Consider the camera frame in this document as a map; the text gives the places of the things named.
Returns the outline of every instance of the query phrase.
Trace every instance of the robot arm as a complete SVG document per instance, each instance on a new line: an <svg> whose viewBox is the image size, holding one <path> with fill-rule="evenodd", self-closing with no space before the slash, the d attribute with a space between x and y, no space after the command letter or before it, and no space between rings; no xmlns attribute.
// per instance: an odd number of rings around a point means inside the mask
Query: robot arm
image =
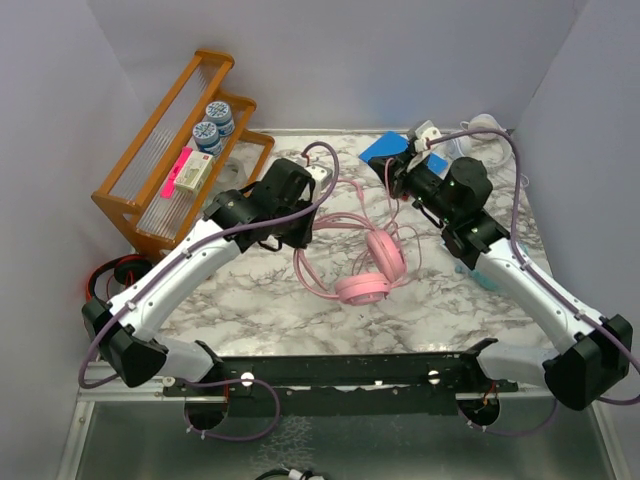
<svg viewBox="0 0 640 480"><path fill-rule="evenodd" d="M82 308L92 339L116 322L99 342L102 356L129 387L154 375L204 379L220 359L202 342L187 343L158 334L169 314L207 277L258 244L304 248L311 240L315 210L292 221L209 241L237 225L274 220L308 209L331 180L331 170L306 169L278 159L248 196L238 190L218 195L187 237L140 281L108 303L91 299ZM274 248L264 243L270 236Z"/></svg>
<svg viewBox="0 0 640 480"><path fill-rule="evenodd" d="M510 241L509 232L484 210L493 186L482 162L458 158L444 179L431 172L422 160L432 145L427 137L443 139L433 124L423 125L409 132L409 147L390 165L391 196L411 196L415 208L426 208L438 217L449 252L504 289L554 346L546 350L485 341L477 355L479 366L488 378L545 386L569 408L585 408L627 375L629 361L583 318L593 319L627 349L631 347L631 325L620 315L604 317L559 285L523 251L513 250L515 242ZM422 144L424 149L416 148ZM381 180L387 159L377 157L369 162Z"/></svg>

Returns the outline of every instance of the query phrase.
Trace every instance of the cable connector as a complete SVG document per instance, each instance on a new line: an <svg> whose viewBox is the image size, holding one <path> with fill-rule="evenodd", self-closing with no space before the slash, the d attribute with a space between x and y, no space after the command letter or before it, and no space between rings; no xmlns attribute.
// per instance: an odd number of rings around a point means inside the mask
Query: cable connector
<svg viewBox="0 0 640 480"><path fill-rule="evenodd" d="M289 471L289 480L324 480L324 477L314 475L310 470L299 472L298 470L291 469Z"/></svg>

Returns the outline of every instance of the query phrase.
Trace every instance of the marble surface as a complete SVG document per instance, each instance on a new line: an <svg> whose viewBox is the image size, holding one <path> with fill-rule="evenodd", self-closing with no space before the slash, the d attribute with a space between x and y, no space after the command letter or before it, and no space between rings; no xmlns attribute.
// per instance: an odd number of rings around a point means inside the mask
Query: marble surface
<svg viewBox="0 0 640 480"><path fill-rule="evenodd" d="M365 189L368 213L379 225L388 218L380 181L358 159L374 135L276 137L271 160L296 158L314 140L330 143L340 157L341 176ZM494 192L487 210L508 226L515 179L513 161L497 167L501 151L484 145L474 151L488 166ZM322 165L332 165L323 149L312 150ZM353 187L338 184L322 212L360 212ZM526 199L521 202L519 238L531 257L548 265ZM442 247L439 232L404 203L399 223L420 233L423 264L408 229L403 231L409 261L409 285L385 301L352 307L319 298L296 279L292 250L271 253L253 247L203 283L165 323L163 334L186 341L203 340L221 355L301 355L403 353L464 349L486 337L516 345L546 346L542 330L509 298L484 290L468 275L456 273L455 260ZM348 275L363 251L364 236L353 230L316 232L307 257L325 283Z"/></svg>

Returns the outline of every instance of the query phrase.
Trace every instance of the black metal bar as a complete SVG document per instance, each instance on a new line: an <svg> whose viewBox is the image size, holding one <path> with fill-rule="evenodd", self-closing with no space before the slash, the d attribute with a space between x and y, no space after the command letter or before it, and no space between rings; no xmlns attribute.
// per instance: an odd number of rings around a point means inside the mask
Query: black metal bar
<svg viewBox="0 0 640 480"><path fill-rule="evenodd" d="M467 352L389 355L226 357L214 380L250 372L272 385L283 415L331 416L430 413L455 415L456 393L484 393L491 386ZM517 386L500 382L501 391ZM165 388L169 397L222 395L222 388ZM268 416L273 399L258 386L234 384L228 392L230 416ZM211 404L223 410L226 404Z"/></svg>

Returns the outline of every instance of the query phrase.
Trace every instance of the gray wall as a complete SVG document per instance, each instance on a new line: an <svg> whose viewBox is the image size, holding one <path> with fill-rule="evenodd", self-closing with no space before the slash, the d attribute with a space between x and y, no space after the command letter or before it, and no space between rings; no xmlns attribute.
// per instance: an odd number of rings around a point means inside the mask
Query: gray wall
<svg viewBox="0 0 640 480"><path fill-rule="evenodd" d="M554 275L606 314L625 315L636 330L639 25L638 0L591 0L517 129ZM639 391L633 373L615 394ZM640 478L640 410L614 412L634 478Z"/></svg>
<svg viewBox="0 0 640 480"><path fill-rule="evenodd" d="M56 474L97 263L125 252L89 195L144 119L82 0L0 7L0 478Z"/></svg>
<svg viewBox="0 0 640 480"><path fill-rule="evenodd" d="M88 0L147 111L200 46L236 58L253 125L515 126L586 0Z"/></svg>

